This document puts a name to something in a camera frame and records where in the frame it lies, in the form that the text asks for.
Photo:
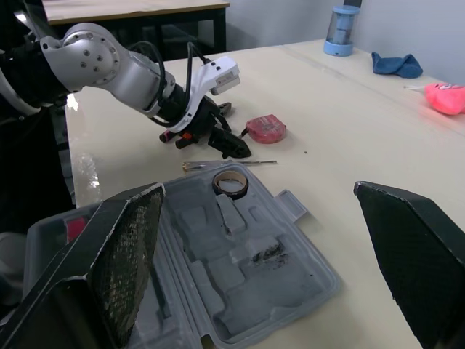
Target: pink sponge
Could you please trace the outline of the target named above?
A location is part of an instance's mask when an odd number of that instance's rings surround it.
[[[465,87],[451,84],[430,84],[425,95],[434,109],[447,115],[465,113]]]

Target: pink object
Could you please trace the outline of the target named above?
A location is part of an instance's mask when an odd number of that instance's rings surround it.
[[[69,220],[66,222],[66,236],[68,242],[71,242],[79,235],[86,227],[87,222],[83,217],[76,218],[74,220]]]
[[[276,143],[286,136],[286,125],[273,114],[247,121],[246,128],[250,137],[258,143]]]
[[[424,88],[426,99],[434,109],[447,115],[465,113],[465,87],[430,84]]]

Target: tape roll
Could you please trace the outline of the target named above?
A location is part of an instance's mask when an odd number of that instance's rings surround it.
[[[228,191],[219,186],[219,183],[222,180],[231,180],[239,182],[242,185],[242,188],[236,191]],[[238,200],[243,198],[248,191],[248,179],[242,173],[237,171],[223,171],[215,175],[212,182],[213,191],[217,195],[225,194],[229,196],[232,200]]]

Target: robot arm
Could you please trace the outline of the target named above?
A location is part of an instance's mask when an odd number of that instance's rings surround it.
[[[237,63],[227,56],[204,60],[187,84],[190,93],[165,71],[161,58],[157,63],[127,50],[99,25],[75,25],[61,40],[44,36],[0,52],[0,116],[33,117],[69,93],[97,87],[165,126],[169,138],[181,135],[178,148],[214,133],[209,145],[224,157],[250,156],[244,141],[230,134],[218,106],[205,96],[240,83]]]
[[[6,53],[2,60],[4,64],[0,63],[0,69],[4,72],[2,82],[7,87],[0,93],[21,116],[37,113],[41,106],[52,103],[54,97],[91,86],[108,90],[117,100],[149,118],[162,115],[167,124],[171,125],[170,130],[180,132],[192,121],[203,96],[209,90],[218,94],[240,81],[239,68],[228,57],[219,58],[218,64],[212,62],[204,65],[193,74],[190,101],[186,108],[182,103],[184,90],[176,84],[170,73],[164,69],[161,71],[162,62],[155,64],[144,55],[128,51],[99,25],[81,23],[73,26],[61,40],[45,36],[37,43],[26,46],[29,47],[18,48],[10,55]],[[19,85],[15,80],[23,78],[22,75],[28,74],[30,69],[19,72],[24,68],[21,63],[29,63],[37,71],[48,65],[47,71],[50,70],[53,76],[44,76],[40,89],[51,87],[54,93],[29,96],[35,92],[29,91],[23,93],[22,97],[21,91],[16,91],[13,85]],[[36,84],[32,84],[31,79],[24,80],[30,84],[29,89],[35,90]],[[163,105],[170,110],[168,113],[161,110]]]

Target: table edge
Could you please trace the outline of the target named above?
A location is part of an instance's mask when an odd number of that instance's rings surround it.
[[[210,5],[201,5],[195,7],[184,7],[179,9],[157,9],[154,11],[138,11],[138,12],[128,12],[128,13],[119,13],[114,15],[96,15],[96,16],[85,16],[85,17],[73,17],[73,18],[63,18],[59,20],[49,20],[51,25],[62,25],[62,24],[72,24],[72,23],[82,23],[82,22],[93,22],[93,21],[103,21],[103,20],[123,20],[128,18],[137,18],[137,17],[151,17],[151,16],[160,16],[160,15],[172,15],[176,13],[183,12],[197,12],[204,11],[208,9],[226,9],[231,4],[229,2],[223,2],[221,4],[210,4]]]

